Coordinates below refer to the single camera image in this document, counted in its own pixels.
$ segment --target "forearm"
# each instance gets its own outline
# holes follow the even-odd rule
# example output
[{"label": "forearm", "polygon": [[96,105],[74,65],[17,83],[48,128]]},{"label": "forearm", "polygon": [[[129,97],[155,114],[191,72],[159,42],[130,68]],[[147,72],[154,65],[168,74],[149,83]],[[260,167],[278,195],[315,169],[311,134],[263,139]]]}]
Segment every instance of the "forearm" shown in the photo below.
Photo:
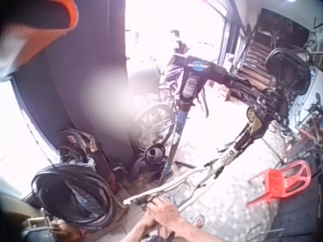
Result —
[{"label": "forearm", "polygon": [[121,242],[140,242],[146,231],[146,226],[139,222]]},{"label": "forearm", "polygon": [[173,228],[176,237],[182,237],[189,242],[203,241],[203,242],[224,242],[224,240],[209,234],[202,229],[193,226],[186,221],[182,221],[178,226]]}]

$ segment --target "chair leg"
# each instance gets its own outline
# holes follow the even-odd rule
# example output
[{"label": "chair leg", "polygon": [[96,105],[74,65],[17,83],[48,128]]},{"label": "chair leg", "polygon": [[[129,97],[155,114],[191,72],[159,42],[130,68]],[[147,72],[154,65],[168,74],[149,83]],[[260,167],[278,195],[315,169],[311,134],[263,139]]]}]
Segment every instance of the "chair leg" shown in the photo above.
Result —
[{"label": "chair leg", "polygon": [[253,179],[255,179],[255,178],[257,178],[257,177],[259,177],[259,176],[261,176],[261,175],[265,175],[266,173],[267,173],[267,170],[264,170],[264,171],[262,171],[261,173],[259,173],[259,174],[255,175],[255,176],[253,176],[252,178],[250,178],[250,179],[248,180],[248,182],[250,182],[251,180],[253,180]]},{"label": "chair leg", "polygon": [[266,200],[266,198],[269,196],[269,193],[265,193],[263,195],[261,195],[260,197],[250,201],[250,202],[247,202],[247,206],[250,206],[250,205],[253,205],[253,204],[256,204],[258,202],[261,202],[263,200]]}]

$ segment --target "red plastic chair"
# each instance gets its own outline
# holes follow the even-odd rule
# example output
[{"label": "red plastic chair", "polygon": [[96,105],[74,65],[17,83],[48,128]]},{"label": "red plastic chair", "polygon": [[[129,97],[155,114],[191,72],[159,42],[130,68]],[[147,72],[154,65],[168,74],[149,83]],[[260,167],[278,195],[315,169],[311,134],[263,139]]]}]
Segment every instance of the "red plastic chair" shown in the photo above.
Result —
[{"label": "red plastic chair", "polygon": [[[284,177],[287,170],[295,168],[298,165],[300,165],[301,167],[296,174],[288,178]],[[312,176],[311,169],[304,160],[295,161],[281,170],[267,169],[252,177],[248,182],[261,175],[264,175],[265,192],[262,196],[250,202],[247,202],[247,206],[253,205],[263,200],[266,200],[269,203],[273,199],[286,198],[295,193],[298,193],[309,186]],[[302,183],[301,186],[297,186],[297,188],[290,191],[291,188],[293,188],[300,182]]]}]

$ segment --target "hand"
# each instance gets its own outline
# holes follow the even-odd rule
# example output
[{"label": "hand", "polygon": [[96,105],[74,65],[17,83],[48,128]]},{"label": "hand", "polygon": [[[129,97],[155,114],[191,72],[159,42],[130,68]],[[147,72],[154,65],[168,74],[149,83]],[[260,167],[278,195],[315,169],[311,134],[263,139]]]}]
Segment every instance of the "hand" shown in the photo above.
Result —
[{"label": "hand", "polygon": [[164,198],[153,199],[147,204],[147,210],[154,220],[172,231],[184,221],[176,206]]},{"label": "hand", "polygon": [[140,223],[145,226],[146,231],[151,230],[158,226],[158,223],[156,222],[156,220],[154,220],[153,216],[150,214],[149,211],[145,212]]}]

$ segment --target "wooden staircase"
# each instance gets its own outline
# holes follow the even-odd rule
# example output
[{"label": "wooden staircase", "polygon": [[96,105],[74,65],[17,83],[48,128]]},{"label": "wooden staircase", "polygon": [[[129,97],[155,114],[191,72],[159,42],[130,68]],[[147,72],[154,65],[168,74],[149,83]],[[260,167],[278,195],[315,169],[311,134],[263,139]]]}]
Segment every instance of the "wooden staircase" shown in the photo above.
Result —
[{"label": "wooden staircase", "polygon": [[258,42],[253,42],[249,47],[247,54],[242,59],[242,66],[237,74],[246,78],[250,83],[259,89],[270,87],[275,81],[273,76],[269,75],[265,62],[271,52],[271,49]]}]

